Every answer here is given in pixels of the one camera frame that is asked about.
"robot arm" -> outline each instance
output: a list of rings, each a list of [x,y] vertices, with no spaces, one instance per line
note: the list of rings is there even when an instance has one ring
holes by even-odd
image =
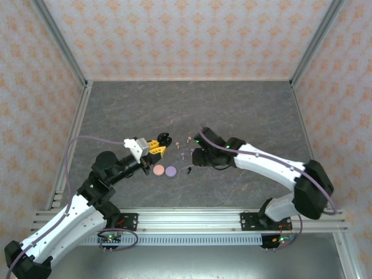
[[[203,135],[212,143],[236,151],[248,151],[252,155],[227,152],[211,146],[198,133],[194,139],[201,148],[192,154],[192,162],[196,166],[225,166],[238,167],[262,174],[286,186],[291,193],[280,198],[268,199],[259,212],[259,222],[269,229],[273,223],[284,218],[302,214],[310,219],[319,219],[327,206],[325,196],[306,177],[294,171],[295,168],[313,177],[321,187],[331,195],[333,186],[319,162],[310,160],[307,164],[293,162],[258,150],[238,138],[230,138],[225,142],[210,128],[202,130]],[[278,161],[285,162],[292,167],[286,167]]]
[[[131,155],[122,160],[111,151],[100,153],[89,177],[72,197],[68,214],[66,206],[39,231],[21,243],[12,241],[5,247],[6,263],[10,267],[25,248],[32,246],[15,265],[15,276],[18,279],[46,279],[51,269],[81,241],[104,228],[113,228],[120,215],[119,209],[109,201],[116,192],[113,184],[131,177],[139,169],[148,175],[150,165],[163,157],[170,144],[169,134],[162,133],[154,141],[125,139],[123,145],[130,149]],[[55,226],[64,214],[66,217],[35,244],[35,240]]]

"orange patterned wall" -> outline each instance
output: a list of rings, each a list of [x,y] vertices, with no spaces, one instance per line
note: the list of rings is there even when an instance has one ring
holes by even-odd
[[[372,5],[348,0],[296,86],[312,148],[372,274]]]
[[[332,0],[46,0],[87,79],[285,79]]]
[[[81,88],[30,0],[0,2],[0,277],[45,208]]]

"pink disc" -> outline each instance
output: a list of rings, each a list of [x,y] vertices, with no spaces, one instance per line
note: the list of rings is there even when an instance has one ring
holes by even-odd
[[[153,167],[152,171],[154,175],[162,176],[164,173],[164,167],[161,164],[157,164],[155,167]]]

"purple disc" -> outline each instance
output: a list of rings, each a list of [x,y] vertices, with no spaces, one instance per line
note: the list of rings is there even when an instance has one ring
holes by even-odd
[[[165,169],[165,174],[166,174],[168,177],[174,177],[174,176],[176,176],[176,174],[177,174],[177,170],[176,170],[175,167],[170,166],[170,167],[167,167],[167,168]]]

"gray marble surface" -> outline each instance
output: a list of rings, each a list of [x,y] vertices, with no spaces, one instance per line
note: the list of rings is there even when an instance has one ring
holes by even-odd
[[[120,208],[260,207],[267,198],[288,192],[251,171],[192,166],[190,149],[198,146],[186,140],[201,124],[225,140],[237,137],[280,157],[310,159],[295,100],[285,81],[94,82],[80,134],[122,141],[133,136],[151,140],[168,132],[173,138],[159,163],[176,167],[177,176],[146,176],[138,171],[119,181],[111,201]],[[180,143],[179,150],[175,142]],[[74,191],[87,178],[96,155],[105,150],[119,159],[129,154],[116,145],[86,139],[77,143],[70,171]],[[187,175],[189,166],[192,172]]]

